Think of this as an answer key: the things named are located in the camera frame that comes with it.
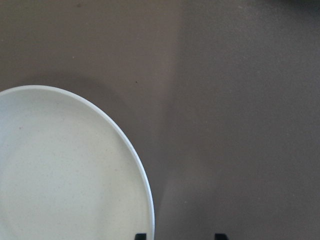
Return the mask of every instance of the dark gray surface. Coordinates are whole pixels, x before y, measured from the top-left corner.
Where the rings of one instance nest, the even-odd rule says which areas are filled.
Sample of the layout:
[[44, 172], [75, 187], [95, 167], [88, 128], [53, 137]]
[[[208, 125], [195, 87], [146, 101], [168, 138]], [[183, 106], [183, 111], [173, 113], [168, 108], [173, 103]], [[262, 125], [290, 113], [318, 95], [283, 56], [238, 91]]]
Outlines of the dark gray surface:
[[319, 7], [2, 1], [0, 90], [60, 87], [110, 115], [148, 175], [156, 240], [319, 239]]

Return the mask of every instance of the brown surface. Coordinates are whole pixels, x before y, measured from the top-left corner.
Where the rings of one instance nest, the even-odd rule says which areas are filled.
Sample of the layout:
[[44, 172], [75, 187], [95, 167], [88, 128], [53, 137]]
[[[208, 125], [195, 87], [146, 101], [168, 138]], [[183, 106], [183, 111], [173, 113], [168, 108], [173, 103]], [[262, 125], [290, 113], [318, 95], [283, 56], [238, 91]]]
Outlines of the brown surface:
[[195, 2], [1, 1], [0, 90], [55, 86], [111, 116], [157, 240], [318, 239], [319, 5]]

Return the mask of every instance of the small black object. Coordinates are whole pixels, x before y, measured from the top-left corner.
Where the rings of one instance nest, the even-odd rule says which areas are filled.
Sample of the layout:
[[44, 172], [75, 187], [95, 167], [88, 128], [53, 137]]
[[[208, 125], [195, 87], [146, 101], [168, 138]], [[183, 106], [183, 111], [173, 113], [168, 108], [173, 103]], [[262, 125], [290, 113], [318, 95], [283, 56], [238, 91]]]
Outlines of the small black object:
[[147, 234], [146, 233], [137, 233], [134, 237], [134, 240], [146, 240]]
[[214, 235], [214, 240], [229, 240], [229, 238], [224, 233], [216, 233]]

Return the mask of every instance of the tabletop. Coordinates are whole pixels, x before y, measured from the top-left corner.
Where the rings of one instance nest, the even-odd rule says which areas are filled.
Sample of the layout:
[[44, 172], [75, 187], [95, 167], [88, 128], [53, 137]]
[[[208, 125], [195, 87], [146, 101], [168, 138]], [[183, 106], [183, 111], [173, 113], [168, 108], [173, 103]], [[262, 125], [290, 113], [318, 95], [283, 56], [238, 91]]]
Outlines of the tabletop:
[[141, 158], [156, 240], [320, 236], [320, 3], [0, 2], [0, 91], [106, 112]]

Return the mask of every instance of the dish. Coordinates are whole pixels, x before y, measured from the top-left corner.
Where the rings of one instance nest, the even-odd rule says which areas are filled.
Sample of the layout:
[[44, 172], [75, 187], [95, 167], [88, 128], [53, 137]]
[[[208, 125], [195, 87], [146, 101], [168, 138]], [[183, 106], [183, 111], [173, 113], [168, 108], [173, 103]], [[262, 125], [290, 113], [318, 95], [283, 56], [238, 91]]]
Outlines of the dish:
[[142, 163], [102, 110], [51, 86], [0, 92], [0, 239], [153, 240], [154, 222]]

